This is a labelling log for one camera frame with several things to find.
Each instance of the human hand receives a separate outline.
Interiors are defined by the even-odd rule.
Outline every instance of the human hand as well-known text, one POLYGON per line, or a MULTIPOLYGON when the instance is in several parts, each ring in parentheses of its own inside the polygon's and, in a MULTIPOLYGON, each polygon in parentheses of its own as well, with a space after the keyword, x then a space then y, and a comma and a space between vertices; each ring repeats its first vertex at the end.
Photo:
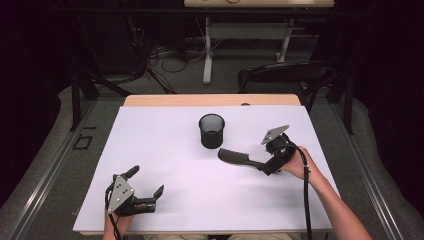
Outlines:
MULTIPOLYGON (((119 234, 122 236, 128 231, 131 226, 134 215, 128 217, 119 217, 116 213, 112 213, 113 220, 118 227, 119 234)), ((103 234, 103 240, 115 240, 115 232, 111 222, 111 219, 105 209, 105 228, 103 234)))
MULTIPOLYGON (((315 162, 312 160, 311 155, 309 155, 308 150, 302 146, 299 146, 299 149, 305 154, 306 162, 309 166, 309 182, 312 184, 315 180, 323 177, 322 173, 315 165, 315 162)), ((288 163, 284 164, 280 170, 287 171, 297 178, 304 179, 304 166, 305 164, 303 163, 302 157, 299 151, 296 150, 292 159, 288 163)))

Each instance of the white tabletop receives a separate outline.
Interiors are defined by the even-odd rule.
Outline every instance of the white tabletop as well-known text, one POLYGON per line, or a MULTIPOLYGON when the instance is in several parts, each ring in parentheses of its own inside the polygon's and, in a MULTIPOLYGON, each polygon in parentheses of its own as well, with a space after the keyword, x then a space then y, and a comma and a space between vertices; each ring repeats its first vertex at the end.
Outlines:
MULTIPOLYGON (((305 231, 303 181, 219 160, 218 149, 200 143, 198 121, 208 113, 225 119, 221 147, 260 162, 271 158, 260 144, 266 131, 290 125, 287 135, 308 148, 337 191, 303 106, 121 107, 73 230, 101 233, 112 175, 139 165, 128 180, 135 196, 151 197, 163 184, 165 189, 156 212, 137 215, 130 233, 305 231)), ((309 194, 312 229, 331 229, 312 188, 309 194)))
POLYGON ((333 7, 334 0, 240 0, 229 3, 227 0, 184 0, 186 7, 333 7))

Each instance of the black cable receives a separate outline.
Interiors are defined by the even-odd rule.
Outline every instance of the black cable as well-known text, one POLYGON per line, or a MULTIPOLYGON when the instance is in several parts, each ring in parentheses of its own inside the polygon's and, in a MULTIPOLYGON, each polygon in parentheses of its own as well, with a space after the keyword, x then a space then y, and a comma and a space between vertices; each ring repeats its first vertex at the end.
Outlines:
MULTIPOLYGON (((109 211, 109 202, 110 202, 110 197, 111 197, 110 195, 112 194, 113 185, 114 185, 114 183, 112 183, 106 189, 106 192, 105 192, 105 208, 106 208, 106 211, 109 211)), ((108 216, 109 216, 110 222, 112 223, 112 226, 113 226, 113 234, 115 235, 115 239, 116 240, 122 240, 121 234, 119 233, 119 229, 118 229, 118 226, 117 226, 119 218, 115 222, 115 220, 113 219, 113 213, 111 213, 111 214, 108 213, 108 216)))
POLYGON ((307 229, 307 233, 308 233, 308 239, 312 240, 311 214, 310 214, 310 211, 309 211, 309 191, 308 191, 308 187, 309 187, 309 165, 308 165, 308 161, 306 160, 305 153, 298 146, 296 146, 294 143, 276 146, 275 150, 278 150, 279 148, 282 148, 282 147, 292 147, 292 148, 296 149, 299 152, 300 158, 302 159, 302 162, 303 162, 303 204, 304 204, 304 208, 305 208, 305 220, 306 220, 306 229, 307 229))

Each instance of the metal bracket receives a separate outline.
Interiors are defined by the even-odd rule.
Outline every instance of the metal bracket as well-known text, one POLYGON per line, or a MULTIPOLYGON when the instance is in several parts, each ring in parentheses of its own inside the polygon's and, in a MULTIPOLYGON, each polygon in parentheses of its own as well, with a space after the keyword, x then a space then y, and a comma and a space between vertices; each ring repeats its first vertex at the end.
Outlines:
POLYGON ((125 201, 134 195, 134 189, 121 176, 117 176, 113 186, 112 196, 110 198, 108 214, 112 214, 125 201))
POLYGON ((265 134, 265 137, 262 140, 262 145, 267 144, 274 140, 276 137, 280 136, 284 131, 286 131, 289 128, 289 125, 284 125, 282 127, 274 128, 271 130, 268 130, 265 134))

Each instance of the pen holder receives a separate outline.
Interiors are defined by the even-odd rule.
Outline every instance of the pen holder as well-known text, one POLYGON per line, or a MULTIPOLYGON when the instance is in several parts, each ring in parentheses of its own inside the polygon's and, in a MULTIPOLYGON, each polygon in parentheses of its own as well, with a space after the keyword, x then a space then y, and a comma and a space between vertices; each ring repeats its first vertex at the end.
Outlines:
POLYGON ((224 140, 224 119, 214 113, 207 114, 199 120, 200 139, 208 149, 216 149, 224 140))

